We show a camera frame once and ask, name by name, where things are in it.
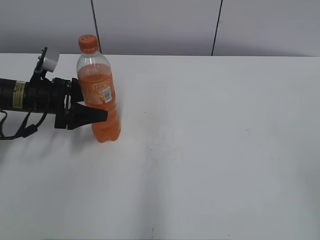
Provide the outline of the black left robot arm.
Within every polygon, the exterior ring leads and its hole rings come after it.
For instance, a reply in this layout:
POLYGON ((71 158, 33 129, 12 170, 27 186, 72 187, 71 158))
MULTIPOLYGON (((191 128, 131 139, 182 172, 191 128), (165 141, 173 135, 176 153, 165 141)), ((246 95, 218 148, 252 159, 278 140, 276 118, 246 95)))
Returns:
POLYGON ((80 104, 84 101, 79 81, 54 78, 0 80, 0 108, 7 111, 55 115, 56 129, 74 130, 81 126, 104 122, 108 112, 80 104))

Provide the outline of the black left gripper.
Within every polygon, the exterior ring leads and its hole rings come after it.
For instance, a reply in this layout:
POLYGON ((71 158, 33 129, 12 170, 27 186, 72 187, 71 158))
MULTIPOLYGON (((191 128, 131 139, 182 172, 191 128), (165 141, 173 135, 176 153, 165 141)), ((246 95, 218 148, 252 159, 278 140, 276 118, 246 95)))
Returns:
POLYGON ((33 76, 24 89, 23 107, 28 114, 42 113, 40 120, 32 125, 36 130, 42 125, 48 114, 55 115, 56 129, 74 130, 76 128, 105 122, 108 112, 103 109, 88 107, 78 79, 65 80, 54 78, 52 81, 42 76, 33 76))

